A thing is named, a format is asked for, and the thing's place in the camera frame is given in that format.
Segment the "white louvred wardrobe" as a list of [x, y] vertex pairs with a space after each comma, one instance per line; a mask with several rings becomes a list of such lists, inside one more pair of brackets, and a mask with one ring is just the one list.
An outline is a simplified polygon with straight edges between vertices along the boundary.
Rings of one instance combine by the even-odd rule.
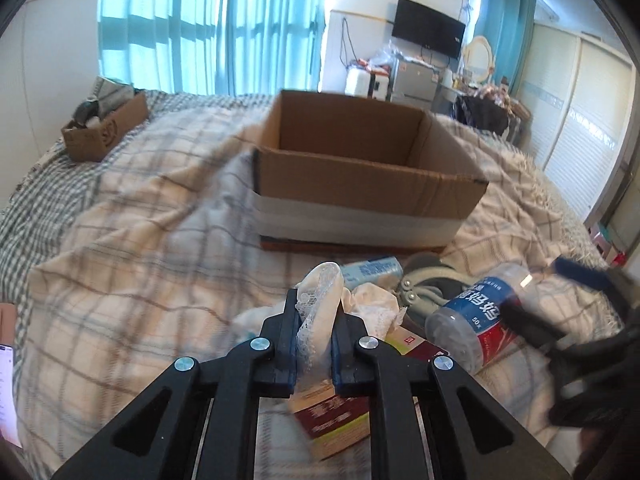
[[523, 150], [582, 221], [620, 160], [636, 76], [628, 56], [601, 41], [534, 26], [518, 87], [532, 113]]

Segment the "smartphone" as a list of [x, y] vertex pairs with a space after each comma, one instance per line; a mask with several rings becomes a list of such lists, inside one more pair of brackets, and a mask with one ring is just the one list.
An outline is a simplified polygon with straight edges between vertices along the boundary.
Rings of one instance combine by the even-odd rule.
[[21, 448], [13, 396], [13, 357], [13, 349], [2, 344], [0, 346], [0, 430], [1, 437], [6, 442]]

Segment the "white lace cloth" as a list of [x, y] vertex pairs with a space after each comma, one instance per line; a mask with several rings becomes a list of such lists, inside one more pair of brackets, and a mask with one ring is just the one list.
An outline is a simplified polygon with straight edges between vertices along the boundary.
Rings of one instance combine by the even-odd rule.
[[295, 307], [300, 316], [297, 392], [317, 387], [329, 378], [331, 335], [338, 310], [361, 318], [367, 334], [378, 339], [396, 330], [406, 313], [396, 296], [378, 285], [364, 283], [348, 289], [335, 262], [320, 263], [305, 276], [297, 286]]

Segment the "white suitcase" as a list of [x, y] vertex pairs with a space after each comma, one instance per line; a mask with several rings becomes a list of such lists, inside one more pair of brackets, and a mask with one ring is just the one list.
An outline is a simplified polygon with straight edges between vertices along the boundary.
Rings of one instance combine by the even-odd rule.
[[350, 66], [347, 70], [344, 93], [360, 98], [387, 100], [390, 77], [384, 70], [366, 70], [361, 66]]

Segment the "large open cardboard box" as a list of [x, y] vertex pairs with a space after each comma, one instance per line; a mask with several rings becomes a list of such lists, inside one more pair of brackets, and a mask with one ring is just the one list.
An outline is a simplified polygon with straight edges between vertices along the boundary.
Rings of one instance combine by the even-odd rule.
[[432, 113], [336, 93], [281, 91], [252, 164], [269, 250], [441, 250], [488, 188]]

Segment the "blue tissue pack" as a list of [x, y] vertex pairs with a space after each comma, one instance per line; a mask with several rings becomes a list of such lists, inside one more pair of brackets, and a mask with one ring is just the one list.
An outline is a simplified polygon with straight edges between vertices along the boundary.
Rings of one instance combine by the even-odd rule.
[[363, 284], [373, 284], [390, 289], [397, 286], [404, 275], [404, 269], [395, 257], [377, 258], [341, 266], [344, 285], [353, 290]]

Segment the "teal window curtain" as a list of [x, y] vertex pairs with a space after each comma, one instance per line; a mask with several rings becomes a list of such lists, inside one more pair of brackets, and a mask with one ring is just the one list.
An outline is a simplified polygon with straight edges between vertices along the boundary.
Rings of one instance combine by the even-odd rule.
[[99, 0], [102, 76], [203, 96], [314, 90], [323, 0]]

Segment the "red white medicine box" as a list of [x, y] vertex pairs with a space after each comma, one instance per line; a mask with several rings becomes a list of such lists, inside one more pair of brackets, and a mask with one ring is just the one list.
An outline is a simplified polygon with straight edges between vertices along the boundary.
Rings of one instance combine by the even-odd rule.
[[[449, 356], [446, 350], [403, 327], [389, 332], [385, 342], [402, 356], [424, 362]], [[369, 401], [338, 396], [329, 379], [294, 393], [288, 408], [306, 434], [314, 460], [326, 460], [370, 436]]]

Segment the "green checked bed sheet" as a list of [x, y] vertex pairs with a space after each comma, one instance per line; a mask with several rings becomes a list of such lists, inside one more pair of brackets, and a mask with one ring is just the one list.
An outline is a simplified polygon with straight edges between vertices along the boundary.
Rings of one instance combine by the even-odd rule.
[[52, 257], [73, 221], [93, 202], [100, 177], [145, 125], [127, 133], [102, 162], [72, 162], [55, 142], [29, 170], [1, 211], [1, 288], [24, 281]]

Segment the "small cardboard box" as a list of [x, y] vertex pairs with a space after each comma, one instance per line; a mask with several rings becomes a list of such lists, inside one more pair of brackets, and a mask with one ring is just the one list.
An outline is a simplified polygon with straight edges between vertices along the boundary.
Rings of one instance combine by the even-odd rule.
[[148, 117], [142, 90], [97, 76], [88, 98], [75, 108], [61, 129], [67, 154], [74, 162], [100, 162]]

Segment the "clear plastic water bottle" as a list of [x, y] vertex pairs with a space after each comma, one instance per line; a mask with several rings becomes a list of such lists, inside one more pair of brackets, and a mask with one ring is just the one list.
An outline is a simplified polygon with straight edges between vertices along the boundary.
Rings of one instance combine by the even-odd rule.
[[501, 321], [502, 306], [536, 295], [534, 277], [525, 266], [500, 263], [426, 319], [426, 339], [474, 375], [515, 338]]

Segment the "beige plaid blanket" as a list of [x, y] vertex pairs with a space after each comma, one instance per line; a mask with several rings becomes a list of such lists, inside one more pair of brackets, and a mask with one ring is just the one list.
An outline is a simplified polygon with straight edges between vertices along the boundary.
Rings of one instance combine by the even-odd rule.
[[[317, 263], [335, 257], [264, 252], [255, 229], [250, 145], [239, 126], [250, 108], [192, 108], [138, 129], [102, 174], [81, 170], [56, 201], [68, 226], [60, 248], [35, 260], [18, 431], [34, 479], [50, 479], [177, 356], [206, 361], [234, 346], [232, 321], [283, 299]], [[442, 256], [482, 276], [500, 262], [541, 271], [555, 257], [604, 262], [573, 211], [524, 154], [452, 119], [451, 134], [488, 177], [488, 189]], [[556, 326], [582, 341], [622, 327], [602, 294], [547, 275], [539, 298]], [[477, 379], [542, 445], [552, 393], [546, 363], [519, 341]], [[316, 462], [284, 402], [265, 401], [256, 479], [370, 479], [368, 439]]]

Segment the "black wall television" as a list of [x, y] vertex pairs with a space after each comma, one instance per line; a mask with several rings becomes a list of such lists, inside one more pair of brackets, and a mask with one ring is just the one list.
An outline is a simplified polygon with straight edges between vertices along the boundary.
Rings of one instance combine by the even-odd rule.
[[458, 58], [465, 24], [412, 0], [397, 0], [392, 32], [394, 38]]

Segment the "green folding hanger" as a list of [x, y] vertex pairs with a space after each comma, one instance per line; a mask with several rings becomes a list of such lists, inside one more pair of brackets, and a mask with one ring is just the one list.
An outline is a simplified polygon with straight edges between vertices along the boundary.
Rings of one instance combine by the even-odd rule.
[[406, 261], [396, 292], [413, 318], [425, 320], [470, 283], [468, 276], [443, 263], [438, 255], [419, 252]]

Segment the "chair with black jacket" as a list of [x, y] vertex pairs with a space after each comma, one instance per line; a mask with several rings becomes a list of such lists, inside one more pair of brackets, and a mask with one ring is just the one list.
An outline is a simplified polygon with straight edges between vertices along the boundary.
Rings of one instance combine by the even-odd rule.
[[532, 119], [532, 113], [510, 96], [485, 93], [457, 96], [451, 117], [462, 125], [507, 138], [510, 134], [519, 133]]

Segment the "teal side curtain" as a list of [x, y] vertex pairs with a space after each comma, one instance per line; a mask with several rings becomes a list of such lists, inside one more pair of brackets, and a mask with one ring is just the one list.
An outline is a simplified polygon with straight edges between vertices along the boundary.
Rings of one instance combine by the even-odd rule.
[[475, 35], [483, 36], [495, 58], [495, 82], [506, 78], [514, 92], [521, 81], [533, 38], [537, 0], [480, 0]]

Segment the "white oval mirror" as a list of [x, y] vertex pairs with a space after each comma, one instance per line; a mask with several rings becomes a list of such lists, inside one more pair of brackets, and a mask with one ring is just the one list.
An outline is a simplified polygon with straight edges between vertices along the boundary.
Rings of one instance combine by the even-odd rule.
[[476, 36], [464, 48], [462, 74], [474, 84], [490, 81], [495, 71], [495, 55], [489, 41], [484, 36]]

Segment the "silver mini fridge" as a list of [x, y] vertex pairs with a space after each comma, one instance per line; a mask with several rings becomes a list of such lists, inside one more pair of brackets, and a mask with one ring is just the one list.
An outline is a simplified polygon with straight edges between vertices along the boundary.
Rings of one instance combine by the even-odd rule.
[[439, 86], [439, 70], [421, 62], [396, 58], [388, 99], [397, 104], [430, 110]]

